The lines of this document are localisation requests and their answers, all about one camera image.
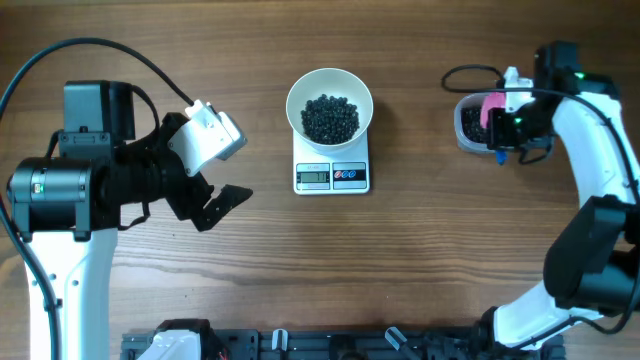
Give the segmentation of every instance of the pile of black beans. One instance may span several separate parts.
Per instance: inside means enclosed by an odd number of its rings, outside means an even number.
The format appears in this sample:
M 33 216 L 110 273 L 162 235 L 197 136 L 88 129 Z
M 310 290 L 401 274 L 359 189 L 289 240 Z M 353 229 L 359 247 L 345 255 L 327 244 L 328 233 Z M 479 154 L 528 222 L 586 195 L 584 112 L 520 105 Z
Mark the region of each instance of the pile of black beans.
M 349 104 L 345 97 L 322 94 L 316 100 L 309 100 L 301 112 L 304 133 L 318 144 L 347 142 L 360 127 L 356 109 L 357 106 Z
M 462 109 L 462 132 L 471 141 L 486 144 L 487 129 L 480 125 L 480 106 Z

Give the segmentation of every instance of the wood grain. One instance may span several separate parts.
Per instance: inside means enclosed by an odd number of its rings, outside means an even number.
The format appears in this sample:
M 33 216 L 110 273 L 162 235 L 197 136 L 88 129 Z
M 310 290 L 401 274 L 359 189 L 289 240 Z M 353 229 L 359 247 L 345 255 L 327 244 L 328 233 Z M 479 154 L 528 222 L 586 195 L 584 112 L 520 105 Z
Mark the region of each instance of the wood grain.
M 452 125 L 460 96 L 439 88 L 453 66 L 517 65 L 530 75 L 539 45 L 579 42 L 585 68 L 619 83 L 627 132 L 640 146 L 637 1 L 143 2 L 0 8 L 0 88 L 54 41 L 106 37 L 232 114 L 249 137 L 241 152 L 204 171 L 216 185 L 255 190 L 212 231 L 178 222 L 161 201 L 151 220 L 120 234 L 113 358 L 122 333 L 179 317 L 262 330 L 470 324 L 539 281 L 547 248 L 577 210 L 566 153 L 560 146 L 546 163 L 498 167 L 460 151 Z M 321 67 L 357 74 L 374 96 L 368 195 L 308 198 L 291 190 L 284 102 L 301 75 Z M 160 113 L 184 108 L 126 55 L 65 49 L 16 91 L 0 123 L 0 179 L 44 153 L 62 126 L 63 84 L 81 79 L 139 85 Z M 152 127 L 141 101 L 136 118 L 141 136 Z M 126 220 L 139 211 L 127 206 Z M 0 359 L 28 356 L 25 282 L 2 232 Z M 635 359 L 638 340 L 640 323 L 632 321 L 616 337 L 571 330 L 568 348 L 573 359 Z

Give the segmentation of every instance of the robotic arm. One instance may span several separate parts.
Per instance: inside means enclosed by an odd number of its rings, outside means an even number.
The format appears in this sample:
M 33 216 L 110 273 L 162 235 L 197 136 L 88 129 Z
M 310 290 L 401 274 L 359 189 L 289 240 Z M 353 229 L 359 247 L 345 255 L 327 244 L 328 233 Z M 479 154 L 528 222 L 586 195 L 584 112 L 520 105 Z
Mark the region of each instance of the robotic arm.
M 533 149 L 549 154 L 551 137 L 560 136 L 580 196 L 580 212 L 547 253 L 544 280 L 493 313 L 496 344 L 536 350 L 580 322 L 615 333 L 630 311 L 639 310 L 635 177 L 639 167 L 622 125 L 615 87 L 607 77 L 581 71 L 574 44 L 556 42 L 538 50 L 534 80 L 519 77 L 510 67 L 504 89 L 523 87 L 577 96 L 609 122 L 574 99 L 533 91 L 506 92 L 505 108 L 489 114 L 488 147 L 520 151 L 520 162 L 526 162 Z M 633 250 L 614 251 L 621 234 L 634 245 Z M 623 317 L 613 329 L 592 323 L 618 314 Z
M 12 214 L 22 239 L 48 274 L 58 299 L 64 359 L 107 356 L 109 275 L 117 243 L 120 207 L 165 198 L 179 220 L 211 229 L 252 191 L 227 185 L 211 199 L 200 169 L 225 160 L 246 138 L 225 113 L 196 100 L 170 113 L 147 137 L 135 137 L 132 86 L 96 81 L 65 86 L 65 128 L 60 157 L 30 158 L 9 187 Z M 27 272 L 31 303 L 31 356 L 48 358 L 49 329 L 37 280 Z

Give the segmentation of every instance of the pink object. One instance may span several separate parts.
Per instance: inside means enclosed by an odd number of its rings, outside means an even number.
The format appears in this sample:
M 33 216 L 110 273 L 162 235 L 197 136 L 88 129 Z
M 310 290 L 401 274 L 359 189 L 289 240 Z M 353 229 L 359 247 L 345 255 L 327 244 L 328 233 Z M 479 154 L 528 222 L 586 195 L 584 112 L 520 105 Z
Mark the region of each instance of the pink object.
M 489 110 L 495 108 L 504 109 L 507 98 L 504 93 L 491 93 L 484 98 L 482 110 L 480 111 L 480 126 L 484 129 L 489 125 Z

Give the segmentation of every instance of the digital kitchen scale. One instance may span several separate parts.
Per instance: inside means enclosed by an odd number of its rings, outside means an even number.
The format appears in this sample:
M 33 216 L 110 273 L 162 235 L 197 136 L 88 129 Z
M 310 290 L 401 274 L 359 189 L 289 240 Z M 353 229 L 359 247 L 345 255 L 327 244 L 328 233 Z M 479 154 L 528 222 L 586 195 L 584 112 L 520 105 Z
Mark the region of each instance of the digital kitchen scale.
M 320 153 L 293 133 L 293 190 L 298 195 L 364 194 L 369 191 L 366 131 L 344 149 Z

